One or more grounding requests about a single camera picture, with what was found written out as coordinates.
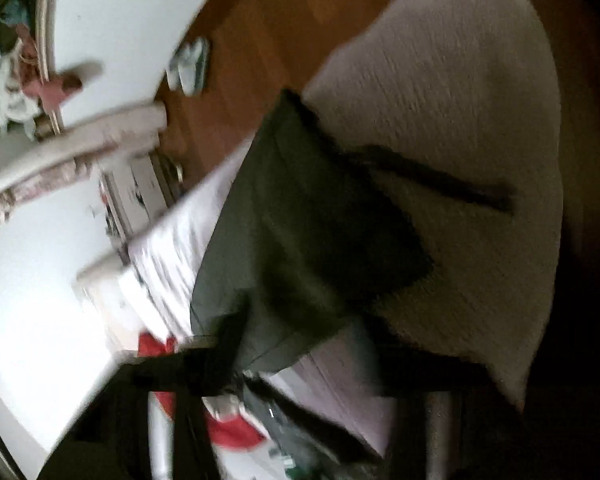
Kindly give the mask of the black leather jacket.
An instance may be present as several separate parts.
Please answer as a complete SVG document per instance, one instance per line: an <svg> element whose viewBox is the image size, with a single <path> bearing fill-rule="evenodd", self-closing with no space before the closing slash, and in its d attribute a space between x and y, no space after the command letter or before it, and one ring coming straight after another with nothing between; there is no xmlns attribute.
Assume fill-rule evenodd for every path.
<svg viewBox="0 0 600 480"><path fill-rule="evenodd" d="M214 330L247 311L234 367L251 373L250 398L274 394L317 437L350 432L382 453L389 432L423 432L428 396L450 401L455 467L502 460L515 409L488 372L399 340L380 307L434 270L410 214L378 171L435 196L510 214L501 185L478 185L388 148L346 152L296 92L284 90L240 166L194 286L193 326Z"/></svg>

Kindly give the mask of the red duvet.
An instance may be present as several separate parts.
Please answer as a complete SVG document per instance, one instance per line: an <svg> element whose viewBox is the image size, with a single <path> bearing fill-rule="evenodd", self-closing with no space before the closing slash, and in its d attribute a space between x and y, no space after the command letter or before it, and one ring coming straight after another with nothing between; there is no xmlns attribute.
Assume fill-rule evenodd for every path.
<svg viewBox="0 0 600 480"><path fill-rule="evenodd" d="M137 354L166 356L176 350L178 341L169 336L165 341L156 339L151 332L138 335ZM268 434L250 416L241 400L234 393L205 396L206 421L211 443L231 451L247 451L268 440Z"/></svg>

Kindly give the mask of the green striped garment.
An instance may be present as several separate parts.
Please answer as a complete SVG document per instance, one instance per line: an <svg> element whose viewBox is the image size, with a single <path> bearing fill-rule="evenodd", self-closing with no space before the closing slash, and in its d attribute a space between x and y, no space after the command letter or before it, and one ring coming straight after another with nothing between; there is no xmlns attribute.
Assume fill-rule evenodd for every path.
<svg viewBox="0 0 600 480"><path fill-rule="evenodd" d="M332 479L338 466L324 448L309 441L292 441L289 448L276 444L268 456L282 466L284 479Z"/></svg>

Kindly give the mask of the white nightstand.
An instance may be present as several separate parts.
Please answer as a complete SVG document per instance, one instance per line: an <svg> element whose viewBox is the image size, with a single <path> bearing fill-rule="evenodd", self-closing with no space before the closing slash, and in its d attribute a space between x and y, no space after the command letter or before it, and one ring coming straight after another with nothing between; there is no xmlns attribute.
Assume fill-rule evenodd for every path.
<svg viewBox="0 0 600 480"><path fill-rule="evenodd" d="M182 167L156 151L104 172L99 192L112 244L125 245L150 229L178 201L182 182Z"/></svg>

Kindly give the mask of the pink floral curtain left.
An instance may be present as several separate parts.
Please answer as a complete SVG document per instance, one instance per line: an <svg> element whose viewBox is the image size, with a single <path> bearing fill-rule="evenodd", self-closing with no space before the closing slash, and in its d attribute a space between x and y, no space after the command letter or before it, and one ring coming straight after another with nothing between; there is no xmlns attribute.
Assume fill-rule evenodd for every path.
<svg viewBox="0 0 600 480"><path fill-rule="evenodd" d="M99 117L53 136L0 168L0 227L24 204L152 151L166 128L160 102Z"/></svg>

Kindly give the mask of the white fluffy garment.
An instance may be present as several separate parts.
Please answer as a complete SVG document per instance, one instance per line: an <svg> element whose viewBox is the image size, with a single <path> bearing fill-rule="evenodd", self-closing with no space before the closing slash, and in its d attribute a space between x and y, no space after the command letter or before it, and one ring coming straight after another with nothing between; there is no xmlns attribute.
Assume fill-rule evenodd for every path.
<svg viewBox="0 0 600 480"><path fill-rule="evenodd" d="M25 124L41 114L38 100L26 96L19 78L20 54L23 41L18 39L15 47L0 56L0 128L6 131L11 122Z"/></svg>

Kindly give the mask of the dark red garment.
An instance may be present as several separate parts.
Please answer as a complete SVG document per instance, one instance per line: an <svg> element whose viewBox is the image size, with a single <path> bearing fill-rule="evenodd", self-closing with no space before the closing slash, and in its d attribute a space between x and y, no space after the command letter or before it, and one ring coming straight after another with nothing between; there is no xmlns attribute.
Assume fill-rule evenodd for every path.
<svg viewBox="0 0 600 480"><path fill-rule="evenodd" d="M73 74L60 75L48 81L31 79L22 86L22 92L30 99L38 100L46 114L57 110L70 96L80 92L83 84Z"/></svg>

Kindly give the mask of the floral purple bed blanket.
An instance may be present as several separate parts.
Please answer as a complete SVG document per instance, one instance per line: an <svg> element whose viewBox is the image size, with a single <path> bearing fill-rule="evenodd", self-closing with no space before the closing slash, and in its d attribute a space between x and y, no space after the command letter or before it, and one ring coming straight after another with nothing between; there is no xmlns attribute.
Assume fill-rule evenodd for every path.
<svg viewBox="0 0 600 480"><path fill-rule="evenodd" d="M393 0L336 50L301 94L346 152L369 145L478 185L508 189L499 214L378 171L434 270L380 307L400 341L486 370L520 411L550 316L562 223L560 95L529 0ZM131 259L178 338L192 323L204 252L254 137L150 232Z"/></svg>

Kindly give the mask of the grey slipper far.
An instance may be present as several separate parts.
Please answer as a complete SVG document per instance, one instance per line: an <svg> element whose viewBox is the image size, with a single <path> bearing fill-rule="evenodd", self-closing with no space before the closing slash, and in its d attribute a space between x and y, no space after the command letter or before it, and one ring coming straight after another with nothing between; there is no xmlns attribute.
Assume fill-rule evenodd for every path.
<svg viewBox="0 0 600 480"><path fill-rule="evenodd" d="M171 91L181 90L185 94L192 91L195 83L195 66L190 64L192 47L184 44L171 58L166 69L166 82Z"/></svg>

